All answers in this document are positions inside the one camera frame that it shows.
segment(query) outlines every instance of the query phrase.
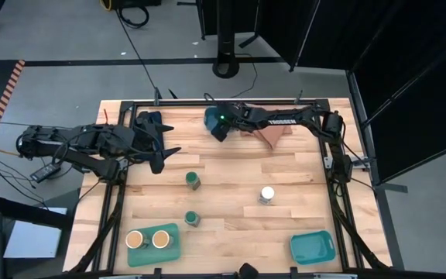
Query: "wooden table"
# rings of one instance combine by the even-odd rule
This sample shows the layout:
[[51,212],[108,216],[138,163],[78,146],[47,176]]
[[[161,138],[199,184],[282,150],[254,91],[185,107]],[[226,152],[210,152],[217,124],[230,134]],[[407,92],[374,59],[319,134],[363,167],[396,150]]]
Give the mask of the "wooden table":
[[[338,110],[344,118],[345,142],[362,154],[349,100],[331,98],[329,102],[331,110]],[[101,102],[97,123],[105,123],[104,109],[109,123],[116,123],[120,103]],[[292,126],[293,134],[282,136],[273,151],[256,138],[238,133],[219,143],[204,127],[204,109],[143,109],[162,113],[163,123],[175,128],[164,133],[166,148],[180,146],[182,150],[166,160],[161,174],[152,174],[148,164],[129,168],[115,274],[152,274],[155,267],[161,267],[164,274],[222,273],[235,271],[246,262],[261,273],[287,273],[294,266],[299,272],[341,271],[338,255],[333,261],[310,266],[298,266],[290,255],[289,241],[294,234],[326,229],[337,245],[317,138],[302,126]],[[202,185],[196,191],[185,185],[188,171],[201,177]],[[370,183],[368,173],[361,170],[354,170],[352,176]],[[93,174],[85,175],[81,195],[96,181]],[[265,185],[275,189],[272,206],[257,202]],[[348,190],[359,235],[382,262],[390,265],[372,190],[356,182],[349,183]],[[63,270],[77,264],[96,237],[104,195],[105,186],[98,185],[78,205]],[[188,210],[201,215],[198,228],[184,223]],[[180,228],[182,257],[174,262],[129,267],[125,234],[130,229],[170,222]],[[351,241],[346,231],[344,235],[354,267]],[[106,267],[109,242],[105,240],[101,269]]]

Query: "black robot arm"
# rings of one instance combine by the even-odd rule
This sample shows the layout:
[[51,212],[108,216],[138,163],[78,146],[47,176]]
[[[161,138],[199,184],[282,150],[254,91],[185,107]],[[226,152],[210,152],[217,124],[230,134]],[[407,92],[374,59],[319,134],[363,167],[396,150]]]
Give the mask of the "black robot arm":
[[[117,184],[123,166],[118,158],[132,164],[149,161],[151,171],[159,174],[164,160],[180,148],[164,150],[158,140],[161,133],[173,127],[149,121],[141,113],[134,129],[119,125],[85,125],[72,129],[29,126],[16,140],[22,157],[52,157],[52,165],[69,162],[79,171],[93,171],[100,179]],[[98,160],[90,155],[104,158]]]
[[[231,128],[253,132],[267,126],[302,125],[310,132],[324,140],[330,147],[333,165],[331,179],[338,183],[347,183],[352,175],[352,161],[345,155],[341,145],[341,129],[343,118],[338,112],[307,106],[304,108],[267,111],[264,108],[251,108],[244,104],[217,104],[218,113],[215,117],[218,124],[211,134],[223,141]],[[314,121],[315,117],[323,117],[322,126]]]

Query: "small green cup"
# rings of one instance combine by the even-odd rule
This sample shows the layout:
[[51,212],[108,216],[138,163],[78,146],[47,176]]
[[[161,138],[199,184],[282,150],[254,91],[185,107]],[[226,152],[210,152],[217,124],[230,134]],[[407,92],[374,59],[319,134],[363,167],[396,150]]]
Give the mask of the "small green cup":
[[189,211],[185,213],[185,222],[195,228],[199,226],[199,222],[201,222],[201,217],[193,211]]
[[193,171],[190,171],[185,175],[185,182],[187,182],[187,185],[190,187],[190,189],[194,191],[196,191],[199,186],[201,186],[201,180]]

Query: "black curtain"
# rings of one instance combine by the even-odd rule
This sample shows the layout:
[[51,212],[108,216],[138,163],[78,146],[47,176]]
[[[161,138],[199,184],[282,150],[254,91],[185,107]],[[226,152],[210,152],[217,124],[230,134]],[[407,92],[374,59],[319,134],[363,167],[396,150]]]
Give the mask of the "black curtain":
[[371,129],[382,181],[446,153],[446,59],[408,88]]
[[446,50],[446,1],[405,1],[355,69],[366,114]]
[[[235,1],[235,32],[254,32],[258,0]],[[216,35],[217,0],[203,0],[202,12],[205,35]]]
[[261,0],[259,35],[290,65],[304,41],[315,0]]
[[298,66],[352,69],[397,2],[321,0]]

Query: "floor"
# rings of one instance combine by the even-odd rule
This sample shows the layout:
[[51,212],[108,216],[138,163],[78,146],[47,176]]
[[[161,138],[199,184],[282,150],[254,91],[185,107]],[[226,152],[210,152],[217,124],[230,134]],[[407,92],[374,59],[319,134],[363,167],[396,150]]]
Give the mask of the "floor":
[[[129,11],[127,17],[141,16]],[[145,28],[127,29],[142,58],[214,57],[216,39],[201,40],[195,7],[176,6],[165,0],[150,7]],[[249,34],[239,34],[237,43]],[[261,39],[242,52],[254,57],[278,55]],[[113,12],[95,0],[6,0],[0,12],[0,60],[121,60],[135,59]],[[179,98],[200,98],[212,93],[223,98],[249,88],[254,78],[251,64],[241,64],[229,80],[215,77],[210,64],[148,65],[164,97],[168,89]],[[281,63],[256,64],[259,76],[245,97],[349,97],[343,71],[305,69],[288,72]],[[3,122],[77,126],[96,119],[102,99],[152,98],[153,89],[142,66],[26,67],[19,79]],[[14,139],[25,126],[0,125],[0,148],[14,150]],[[0,159],[24,174],[42,165],[0,154]],[[55,181],[39,184],[35,192],[52,206],[72,208],[82,176],[71,171]],[[0,195],[36,204],[7,188],[0,178]],[[407,270],[446,272],[446,156],[411,171],[396,182],[409,187],[408,195],[389,193]],[[63,257],[21,270],[15,278],[56,274]]]

